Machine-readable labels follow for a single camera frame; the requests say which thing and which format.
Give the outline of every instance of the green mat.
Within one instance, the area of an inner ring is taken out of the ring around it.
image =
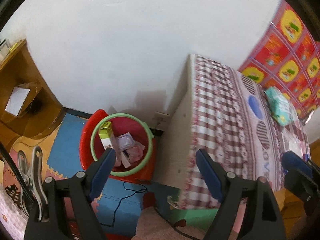
[[[209,226],[214,220],[218,208],[215,209],[195,209],[195,210],[182,210],[173,209],[170,214],[170,221],[175,222],[185,219],[187,226],[203,229],[207,231]]]

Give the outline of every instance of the wooden shelf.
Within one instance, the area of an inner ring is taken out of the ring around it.
[[[16,86],[30,88],[18,116],[5,111]],[[17,136],[43,138],[60,124],[64,115],[62,105],[36,68],[26,41],[19,41],[0,63],[0,134],[5,132],[1,127],[6,127]]]
[[[0,72],[7,65],[7,63],[21,50],[21,48],[26,44],[26,40],[18,41],[17,45],[8,53],[7,56],[0,63]]]

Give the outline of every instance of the paper box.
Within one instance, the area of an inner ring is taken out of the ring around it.
[[[105,122],[99,129],[99,137],[103,144],[104,149],[112,148],[116,152],[116,163],[115,166],[121,165],[120,150],[117,140],[112,131],[112,122]]]

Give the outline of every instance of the blue gripper pad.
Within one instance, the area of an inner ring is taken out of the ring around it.
[[[114,149],[111,149],[91,180],[91,188],[88,195],[89,200],[93,201],[100,196],[115,162],[116,152]]]
[[[196,152],[196,164],[199,168],[200,173],[204,177],[205,183],[207,184],[212,197],[222,203],[224,196],[221,190],[221,181],[219,180],[209,161],[204,156],[205,154],[207,153],[202,149]]]
[[[306,174],[310,179],[312,179],[312,169],[293,151],[285,152],[281,158],[282,167],[285,170],[299,169],[304,174]]]

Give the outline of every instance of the blue foam mat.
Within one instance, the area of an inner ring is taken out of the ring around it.
[[[47,161],[50,168],[71,178],[82,171],[79,159],[80,136],[87,120],[66,114],[54,140]]]
[[[85,119],[66,114],[62,121],[58,134],[53,143],[47,164],[50,168],[71,178],[78,171],[82,170],[79,160],[79,142],[81,131]],[[139,190],[142,186],[137,184],[125,183],[130,189]],[[152,183],[146,185],[150,192],[156,196],[157,206],[160,212],[168,217],[169,204],[166,202],[168,195],[177,195],[178,189]],[[97,207],[98,220],[100,223],[111,224],[113,212],[121,198],[131,195],[133,192],[123,188],[123,182],[115,179],[108,179],[102,191],[102,197],[98,200]],[[143,193],[127,198],[121,202],[116,213],[116,222],[113,228],[103,226],[106,233],[119,234],[123,236],[134,236],[137,221],[141,212]]]
[[[139,190],[143,187],[138,184],[125,183],[128,189]],[[169,187],[156,182],[151,185],[144,185],[149,192],[154,192],[156,196],[156,205],[161,214],[169,217],[169,204],[167,203],[168,195],[177,195],[178,189]],[[123,188],[123,182],[115,179],[108,179],[102,191],[102,197],[98,200],[98,220],[100,223],[112,224],[113,212],[118,206],[121,198],[129,196],[133,191]],[[116,212],[115,226],[113,228],[102,226],[106,233],[118,234],[132,237],[135,235],[135,230],[138,218],[141,213],[141,203],[143,193],[137,193],[134,196],[124,199],[121,202],[119,209]]]

